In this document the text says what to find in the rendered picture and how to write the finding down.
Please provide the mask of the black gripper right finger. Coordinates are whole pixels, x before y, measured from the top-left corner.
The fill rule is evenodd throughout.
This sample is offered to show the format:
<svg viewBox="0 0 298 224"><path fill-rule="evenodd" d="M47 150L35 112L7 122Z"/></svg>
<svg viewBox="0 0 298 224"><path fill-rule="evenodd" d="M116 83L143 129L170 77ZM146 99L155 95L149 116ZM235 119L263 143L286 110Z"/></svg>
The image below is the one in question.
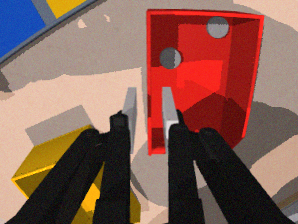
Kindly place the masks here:
<svg viewBox="0 0 298 224"><path fill-rule="evenodd" d="M162 87L162 122L168 154L168 222L205 224L196 161L228 224L296 224L282 213L218 131L188 129L175 107L171 87Z"/></svg>

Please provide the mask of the dark grey metal shelf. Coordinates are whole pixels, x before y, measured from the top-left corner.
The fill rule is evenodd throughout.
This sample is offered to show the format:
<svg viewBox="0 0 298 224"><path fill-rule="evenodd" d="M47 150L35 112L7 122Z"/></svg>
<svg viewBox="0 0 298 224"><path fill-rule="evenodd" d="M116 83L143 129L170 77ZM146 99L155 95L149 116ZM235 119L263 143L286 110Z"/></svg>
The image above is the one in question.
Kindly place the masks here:
<svg viewBox="0 0 298 224"><path fill-rule="evenodd" d="M97 1L0 0L0 65L52 28Z"/></svg>

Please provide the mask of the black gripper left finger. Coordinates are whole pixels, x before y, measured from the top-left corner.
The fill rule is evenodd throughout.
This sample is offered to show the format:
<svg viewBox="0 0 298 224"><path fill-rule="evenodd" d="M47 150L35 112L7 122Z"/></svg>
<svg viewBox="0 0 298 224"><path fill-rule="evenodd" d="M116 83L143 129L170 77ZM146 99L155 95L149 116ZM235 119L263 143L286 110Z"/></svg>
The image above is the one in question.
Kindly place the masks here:
<svg viewBox="0 0 298 224"><path fill-rule="evenodd" d="M137 87L128 87L123 109L111 115L109 122L108 132L82 131L17 214L4 224L71 224L104 160L92 224L130 222L129 151L133 154Z"/></svg>

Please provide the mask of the red bin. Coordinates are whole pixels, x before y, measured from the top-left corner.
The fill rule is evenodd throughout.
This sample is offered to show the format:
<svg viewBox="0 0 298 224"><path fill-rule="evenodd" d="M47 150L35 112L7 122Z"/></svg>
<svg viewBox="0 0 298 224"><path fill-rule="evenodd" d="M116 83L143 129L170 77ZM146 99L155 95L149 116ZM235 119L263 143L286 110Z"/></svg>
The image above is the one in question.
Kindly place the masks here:
<svg viewBox="0 0 298 224"><path fill-rule="evenodd" d="M158 10L146 11L148 155L165 154L162 87L171 87L175 107L182 112L189 130L214 128L233 149L247 129L264 15L147 10ZM206 24L214 16L223 17L229 24L222 38L207 33ZM168 47L181 56L175 69L160 63L160 53Z"/></svg>

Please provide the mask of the yellow bin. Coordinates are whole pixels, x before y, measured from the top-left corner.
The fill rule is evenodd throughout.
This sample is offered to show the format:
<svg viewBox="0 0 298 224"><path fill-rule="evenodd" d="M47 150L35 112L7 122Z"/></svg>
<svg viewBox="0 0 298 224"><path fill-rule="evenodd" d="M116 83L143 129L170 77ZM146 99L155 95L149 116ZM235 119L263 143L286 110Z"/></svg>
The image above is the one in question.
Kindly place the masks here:
<svg viewBox="0 0 298 224"><path fill-rule="evenodd" d="M27 199L66 152L67 148L75 141L77 136L88 128L92 128L90 124L32 148L11 178L11 181ZM104 164L71 224L92 224L95 201L99 199L100 194L103 168ZM140 215L141 205L130 190L130 222L134 224L140 223Z"/></svg>

